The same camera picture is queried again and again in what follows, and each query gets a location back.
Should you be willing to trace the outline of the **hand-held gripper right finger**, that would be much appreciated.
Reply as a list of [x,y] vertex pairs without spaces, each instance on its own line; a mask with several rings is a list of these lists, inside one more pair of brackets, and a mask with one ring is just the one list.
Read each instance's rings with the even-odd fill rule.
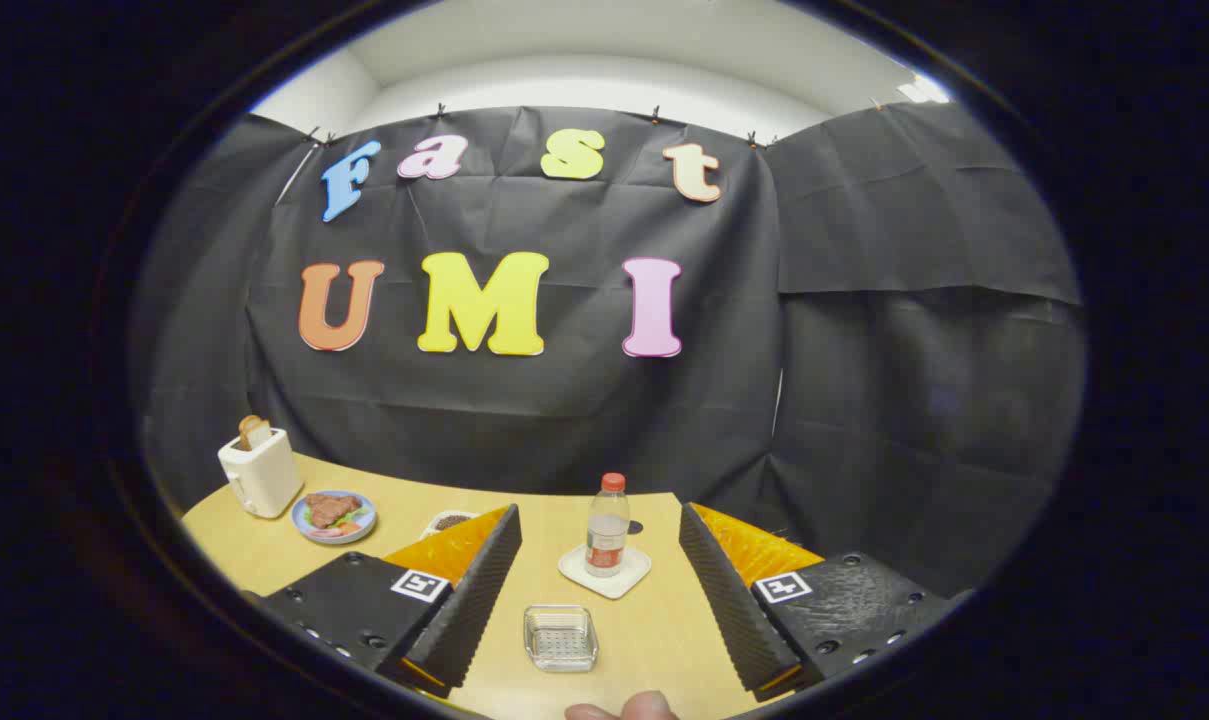
[[679,546],[760,702],[893,654],[971,594],[930,591],[861,551],[820,557],[699,503],[681,509]]

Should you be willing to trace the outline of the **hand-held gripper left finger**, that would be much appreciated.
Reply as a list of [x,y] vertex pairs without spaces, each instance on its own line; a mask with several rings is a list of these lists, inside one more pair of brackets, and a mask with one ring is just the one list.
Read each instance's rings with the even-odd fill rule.
[[261,609],[339,660],[445,698],[464,684],[521,544],[508,503],[383,559],[340,554]]

